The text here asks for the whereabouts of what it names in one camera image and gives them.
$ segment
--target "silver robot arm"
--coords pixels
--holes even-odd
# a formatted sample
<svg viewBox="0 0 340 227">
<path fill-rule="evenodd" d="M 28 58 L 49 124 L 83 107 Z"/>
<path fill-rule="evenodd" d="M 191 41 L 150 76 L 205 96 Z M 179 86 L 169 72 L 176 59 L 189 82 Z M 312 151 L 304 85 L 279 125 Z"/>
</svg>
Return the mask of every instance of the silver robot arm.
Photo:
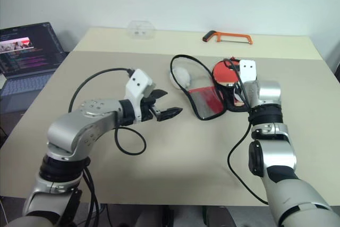
<svg viewBox="0 0 340 227">
<path fill-rule="evenodd" d="M 137 69 L 126 84 L 124 100 L 87 100 L 57 119 L 48 130 L 47 154 L 25 202 L 23 217 L 9 227 L 69 226 L 82 194 L 78 189 L 82 171 L 90 163 L 88 156 L 95 142 L 120 125 L 150 120 L 152 114 L 163 121 L 181 112 L 178 107 L 156 109 L 156 99 L 167 92 L 154 87 L 151 78 Z"/>
<path fill-rule="evenodd" d="M 277 82 L 246 82 L 253 125 L 249 169 L 261 177 L 276 224 L 281 227 L 339 227 L 340 217 L 321 195 L 294 173 L 296 157 L 283 123 Z"/>
</svg>

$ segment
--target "floor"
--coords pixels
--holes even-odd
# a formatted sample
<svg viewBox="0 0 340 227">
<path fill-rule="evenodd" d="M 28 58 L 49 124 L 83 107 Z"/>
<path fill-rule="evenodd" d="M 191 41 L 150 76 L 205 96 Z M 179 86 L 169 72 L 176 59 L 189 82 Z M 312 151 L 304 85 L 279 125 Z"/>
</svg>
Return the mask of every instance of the floor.
<svg viewBox="0 0 340 227">
<path fill-rule="evenodd" d="M 6 211 L 8 221 L 21 216 L 21 210 L 24 199 L 2 197 L 2 203 Z M 129 226 L 134 226 L 140 213 L 146 208 L 156 206 L 147 205 L 108 205 L 113 227 L 117 227 L 120 223 L 126 223 Z M 237 227 L 275 227 L 274 220 L 270 214 L 268 207 L 227 207 L 231 213 Z M 174 210 L 175 220 L 174 227 L 205 227 L 202 219 L 201 206 L 171 206 Z M 74 222 L 77 226 L 84 226 L 83 222 L 87 217 L 88 204 L 81 203 Z M 340 206 L 334 207 L 340 215 Z M 5 226 L 3 212 L 0 213 L 0 227 Z M 107 219 L 107 212 L 104 209 L 100 214 L 101 227 L 110 227 Z"/>
</svg>

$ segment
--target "black wire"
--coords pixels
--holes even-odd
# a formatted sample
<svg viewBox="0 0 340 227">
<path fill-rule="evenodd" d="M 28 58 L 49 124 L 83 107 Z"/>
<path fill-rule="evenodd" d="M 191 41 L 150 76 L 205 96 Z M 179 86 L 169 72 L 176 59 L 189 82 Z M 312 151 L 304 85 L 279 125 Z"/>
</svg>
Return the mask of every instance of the black wire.
<svg viewBox="0 0 340 227">
<path fill-rule="evenodd" d="M 99 205 L 98 205 L 98 200 L 96 197 L 95 193 L 95 185 L 94 181 L 92 179 L 91 173 L 87 167 L 84 168 L 85 174 L 87 175 L 88 180 L 86 179 L 86 175 L 84 177 L 86 184 L 88 185 L 88 188 L 91 191 L 91 196 L 93 196 L 94 202 L 95 202 L 95 207 L 96 207 L 96 219 L 94 221 L 94 224 L 92 226 L 97 227 L 99 224 Z"/>
<path fill-rule="evenodd" d="M 243 84 L 243 82 L 242 82 L 242 80 L 241 80 L 241 77 L 240 77 L 240 75 L 239 75 L 239 73 L 238 73 L 238 71 L 237 71 L 237 69 L 236 69 L 236 66 L 234 65 L 233 61 L 231 61 L 231 60 L 225 58 L 225 59 L 223 59 L 223 63 L 224 63 L 224 65 L 225 65 L 227 68 L 229 68 L 229 66 L 227 66 L 227 64 L 225 63 L 226 61 L 232 66 L 233 70 L 235 71 L 235 74 L 236 74 L 236 76 L 237 76 L 237 79 L 239 80 L 241 89 L 242 89 L 243 94 L 244 94 L 244 99 L 245 99 L 245 100 L 244 100 L 243 102 L 244 102 L 245 105 L 247 106 L 248 110 L 250 110 L 250 103 L 249 103 L 249 100 L 248 100 L 248 96 L 247 96 L 247 94 L 246 94 L 246 91 L 245 91 L 245 88 L 244 88 L 244 84 Z"/>
<path fill-rule="evenodd" d="M 91 215 L 93 213 L 93 207 L 94 204 L 96 205 L 96 216 L 95 216 L 95 221 L 93 222 L 92 226 L 97 227 L 98 223 L 99 223 L 99 206 L 98 206 L 98 201 L 97 201 L 97 197 L 94 191 L 94 186 L 91 183 L 91 181 L 88 179 L 88 177 L 86 176 L 86 172 L 84 172 L 83 178 L 91 192 L 91 204 L 90 204 L 90 209 L 89 209 L 89 213 L 86 219 L 86 223 L 85 223 L 85 227 L 88 227 L 90 225 L 90 221 L 91 221 Z"/>
<path fill-rule="evenodd" d="M 116 114 L 115 120 L 116 120 L 115 122 L 116 122 L 116 125 L 117 125 L 117 128 L 115 129 L 115 142 L 116 142 L 116 146 L 118 147 L 118 149 L 122 153 L 127 154 L 127 155 L 132 155 L 132 156 L 140 155 L 140 154 L 144 153 L 144 151 L 147 149 L 147 142 L 146 142 L 145 138 L 143 137 L 143 135 L 141 133 L 139 133 L 137 130 L 134 130 L 134 129 L 131 129 L 131 128 L 128 128 L 128 127 L 121 127 L 120 124 L 119 124 L 119 121 L 118 121 L 118 115 L 117 114 Z M 119 141 L 118 141 L 118 130 L 119 129 L 130 130 L 133 133 L 137 134 L 142 139 L 143 144 L 144 144 L 144 148 L 142 149 L 142 151 L 137 152 L 137 153 L 131 153 L 131 152 L 123 149 L 123 147 L 119 144 Z"/>
<path fill-rule="evenodd" d="M 104 212 L 105 207 L 107 207 L 107 204 L 104 204 L 104 207 L 100 210 L 99 215 L 101 215 L 102 212 Z M 76 226 L 79 226 L 79 225 L 83 224 L 84 222 L 86 222 L 86 219 L 85 219 L 84 221 L 81 221 L 80 223 L 77 223 Z"/>
<path fill-rule="evenodd" d="M 69 110 L 68 112 L 71 113 L 72 112 L 72 107 L 73 107 L 73 104 L 74 104 L 74 101 L 75 101 L 75 98 L 77 97 L 78 93 L 80 92 L 80 90 L 85 86 L 85 84 L 87 82 L 89 82 L 91 79 L 93 79 L 94 77 L 100 75 L 100 74 L 103 74 L 103 73 L 107 73 L 107 72 L 111 72 L 111 71 L 126 71 L 129 75 L 131 75 L 133 73 L 133 70 L 131 69 L 126 69 L 126 68 L 113 68 L 113 69 L 106 69 L 106 70 L 102 70 L 102 71 L 99 71 L 93 75 L 91 75 L 90 77 L 88 77 L 84 82 L 82 82 L 78 88 L 76 89 L 76 91 L 74 92 L 72 98 L 71 98 L 71 101 L 70 101 L 70 104 L 69 104 Z M 137 131 L 133 130 L 133 129 L 130 129 L 130 128 L 126 128 L 126 127 L 119 127 L 119 124 L 118 122 L 116 122 L 117 124 L 117 128 L 115 130 L 115 142 L 116 142 L 116 145 L 117 147 L 119 148 L 120 151 L 122 151 L 123 153 L 125 154 L 128 154 L 128 155 L 140 155 L 142 154 L 145 150 L 146 150 L 146 141 L 145 141 L 145 138 L 140 134 L 138 133 Z M 144 149 L 138 153 L 130 153 L 126 150 L 124 150 L 119 142 L 118 142 L 118 129 L 125 129 L 125 130 L 130 130 L 134 133 L 136 133 L 143 141 L 143 144 L 144 144 Z M 98 226 L 99 224 L 99 205 L 98 205 L 98 200 L 97 200 L 97 196 L 96 196 L 96 193 L 95 193 L 95 184 L 93 182 L 93 179 L 92 179 L 92 176 L 91 176 L 91 173 L 90 171 L 88 170 L 87 167 L 84 168 L 83 170 L 83 178 L 91 192 L 91 202 L 90 202 L 90 211 L 88 213 L 88 216 L 87 216 L 87 219 L 86 219 L 86 223 L 85 223 L 85 227 L 88 227 L 89 224 L 90 224 L 90 221 L 91 221 L 91 215 L 92 215 L 92 212 L 93 212 L 93 207 L 95 205 L 96 207 L 96 216 L 94 217 L 95 218 L 95 221 L 94 221 L 94 224 L 93 226 Z"/>
<path fill-rule="evenodd" d="M 100 75 L 100 74 L 103 74 L 103 73 L 107 73 L 107 72 L 111 72 L 111 71 L 126 71 L 126 72 L 130 72 L 131 69 L 126 69 L 126 68 L 114 68 L 114 69 L 105 69 L 105 70 L 102 70 L 102 71 L 99 71 L 93 75 L 91 75 L 90 77 L 88 77 L 84 82 L 82 82 L 79 87 L 77 88 L 77 90 L 74 92 L 72 98 L 71 98 L 71 101 L 70 101 L 70 105 L 69 105 L 69 113 L 72 112 L 72 107 L 73 107 L 73 103 L 74 103 L 74 100 L 76 98 L 76 96 L 78 95 L 79 91 L 81 90 L 81 88 L 84 87 L 84 85 L 90 81 L 92 78 Z"/>
<path fill-rule="evenodd" d="M 249 123 L 248 128 L 245 132 L 245 134 L 243 135 L 243 137 L 240 139 L 239 142 L 237 142 L 237 144 L 230 150 L 229 154 L 228 154 L 228 158 L 227 158 L 227 162 L 228 162 L 228 166 L 229 169 L 231 170 L 231 172 L 237 177 L 237 179 L 243 184 L 243 186 L 248 190 L 248 192 L 250 192 L 255 198 L 257 198 L 259 201 L 261 201 L 262 203 L 268 205 L 268 202 L 266 202 L 265 200 L 261 199 L 259 196 L 257 196 L 244 182 L 243 180 L 239 177 L 239 175 L 236 174 L 236 172 L 233 170 L 231 164 L 230 164 L 230 157 L 233 153 L 233 151 L 235 151 L 235 149 L 242 143 L 242 141 L 247 137 L 249 131 L 251 129 L 251 123 Z"/>
<path fill-rule="evenodd" d="M 110 215 L 108 213 L 108 205 L 107 204 L 106 204 L 106 215 L 107 215 L 108 223 L 110 224 L 111 227 L 113 227 L 111 219 L 110 219 Z"/>
<path fill-rule="evenodd" d="M 85 227 L 88 227 L 90 225 L 90 221 L 91 221 L 91 215 L 94 211 L 94 203 L 95 203 L 95 198 L 92 194 L 92 190 L 90 188 L 90 181 L 88 180 L 87 176 L 86 176 L 86 173 L 85 171 L 83 171 L 83 178 L 85 180 L 85 183 L 87 184 L 87 187 L 89 188 L 90 192 L 91 192 L 91 202 L 90 202 L 90 208 L 89 208 L 89 213 L 87 215 L 87 218 L 86 218 L 86 223 L 85 223 Z"/>
<path fill-rule="evenodd" d="M 236 66 L 234 65 L 234 63 L 232 62 L 232 60 L 229 60 L 229 59 L 225 58 L 225 59 L 223 60 L 223 62 L 224 62 L 224 65 L 225 65 L 227 68 L 229 68 L 229 66 L 227 66 L 227 64 L 225 63 L 225 61 L 227 61 L 227 62 L 231 65 L 232 69 L 234 70 L 234 72 L 235 72 L 235 74 L 236 74 L 236 76 L 237 76 L 237 78 L 238 78 L 238 80 L 239 80 L 240 87 L 241 87 L 241 90 L 242 90 L 241 93 L 239 94 L 239 97 L 240 97 L 241 100 L 244 102 L 244 104 L 247 106 L 248 112 L 249 112 L 249 111 L 251 111 L 250 102 L 249 102 L 249 99 L 248 99 L 248 96 L 247 96 L 247 92 L 245 91 L 244 84 L 243 84 L 243 82 L 242 82 L 242 80 L 241 80 L 241 78 L 240 78 L 240 75 L 239 75 L 239 73 L 238 73 L 238 71 L 237 71 L 237 69 L 236 69 Z M 239 89 L 237 83 L 235 83 L 235 88 L 236 88 L 236 89 Z M 238 147 L 238 146 L 243 142 L 243 140 L 248 136 L 250 129 L 251 129 L 251 123 L 249 122 L 248 128 L 247 128 L 245 134 L 243 135 L 243 137 L 242 137 L 242 138 L 240 139 L 240 141 L 237 142 L 236 145 L 230 150 L 230 152 L 229 152 L 229 154 L 228 154 L 228 158 L 227 158 L 227 163 L 228 163 L 228 167 L 229 167 L 229 169 L 231 170 L 231 172 L 234 174 L 234 176 L 237 177 L 237 179 L 241 182 L 241 184 L 243 184 L 243 186 L 248 190 L 248 192 L 250 192 L 250 193 L 251 193 L 255 198 L 257 198 L 260 202 L 262 202 L 262 203 L 268 205 L 268 202 L 267 202 L 267 201 L 265 201 L 265 200 L 261 199 L 259 196 L 257 196 L 257 195 L 256 195 L 256 194 L 255 194 L 255 193 L 254 193 L 254 192 L 253 192 L 253 191 L 245 184 L 245 182 L 242 180 L 242 178 L 239 177 L 239 175 L 236 174 L 236 172 L 233 170 L 233 168 L 232 168 L 232 166 L 231 166 L 231 164 L 230 164 L 230 157 L 231 157 L 232 153 L 237 149 L 237 147 Z"/>
</svg>

